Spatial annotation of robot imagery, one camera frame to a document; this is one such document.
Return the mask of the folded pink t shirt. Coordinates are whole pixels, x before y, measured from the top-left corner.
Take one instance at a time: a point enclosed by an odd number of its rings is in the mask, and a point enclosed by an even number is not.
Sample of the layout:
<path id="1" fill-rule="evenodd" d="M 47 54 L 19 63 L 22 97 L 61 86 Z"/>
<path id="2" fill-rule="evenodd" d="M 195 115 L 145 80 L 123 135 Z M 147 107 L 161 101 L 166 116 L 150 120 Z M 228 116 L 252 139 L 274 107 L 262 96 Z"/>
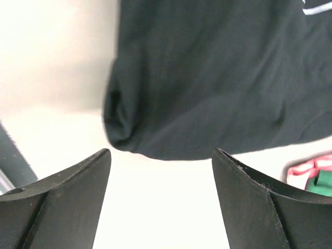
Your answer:
<path id="1" fill-rule="evenodd" d="M 286 183 L 305 190 L 308 180 L 317 177 L 319 170 L 331 172 L 331 154 L 319 156 L 305 163 L 290 167 L 287 171 Z"/>

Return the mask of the black t shirt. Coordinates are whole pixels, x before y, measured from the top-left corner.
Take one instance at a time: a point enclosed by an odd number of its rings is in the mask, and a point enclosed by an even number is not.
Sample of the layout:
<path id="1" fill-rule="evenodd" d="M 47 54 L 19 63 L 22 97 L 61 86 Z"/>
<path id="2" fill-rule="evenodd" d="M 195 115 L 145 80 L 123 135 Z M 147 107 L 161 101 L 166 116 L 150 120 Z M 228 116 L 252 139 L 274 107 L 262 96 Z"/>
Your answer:
<path id="1" fill-rule="evenodd" d="M 331 136 L 331 1 L 121 1 L 111 145 L 202 160 Z"/>

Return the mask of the folded green t shirt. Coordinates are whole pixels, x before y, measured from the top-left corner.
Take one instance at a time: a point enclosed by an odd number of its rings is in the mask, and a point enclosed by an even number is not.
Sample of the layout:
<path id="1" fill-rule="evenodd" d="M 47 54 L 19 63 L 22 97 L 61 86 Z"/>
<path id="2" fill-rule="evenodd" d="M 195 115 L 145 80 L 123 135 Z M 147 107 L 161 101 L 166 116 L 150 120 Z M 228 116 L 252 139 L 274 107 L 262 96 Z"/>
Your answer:
<path id="1" fill-rule="evenodd" d="M 319 170 L 317 176 L 308 179 L 306 191 L 331 197 L 331 171 Z"/>

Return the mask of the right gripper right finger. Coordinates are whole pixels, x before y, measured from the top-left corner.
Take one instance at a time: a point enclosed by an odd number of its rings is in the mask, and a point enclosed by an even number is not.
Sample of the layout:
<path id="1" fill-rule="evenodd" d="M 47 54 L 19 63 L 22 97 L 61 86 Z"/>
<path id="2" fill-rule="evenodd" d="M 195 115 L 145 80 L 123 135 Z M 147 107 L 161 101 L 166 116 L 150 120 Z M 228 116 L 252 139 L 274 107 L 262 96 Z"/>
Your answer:
<path id="1" fill-rule="evenodd" d="M 231 249 L 331 249 L 331 198 L 267 176 L 216 149 L 212 168 Z"/>

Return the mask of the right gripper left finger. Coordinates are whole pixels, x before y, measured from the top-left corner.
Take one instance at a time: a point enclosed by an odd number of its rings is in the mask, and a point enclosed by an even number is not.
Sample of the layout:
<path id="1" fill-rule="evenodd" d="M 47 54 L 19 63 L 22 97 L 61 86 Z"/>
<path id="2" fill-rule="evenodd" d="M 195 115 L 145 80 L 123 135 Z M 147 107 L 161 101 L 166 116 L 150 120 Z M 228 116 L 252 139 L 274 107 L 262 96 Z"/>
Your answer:
<path id="1" fill-rule="evenodd" d="M 1 195 L 1 248 L 93 248 L 111 166 L 109 149 Z"/>

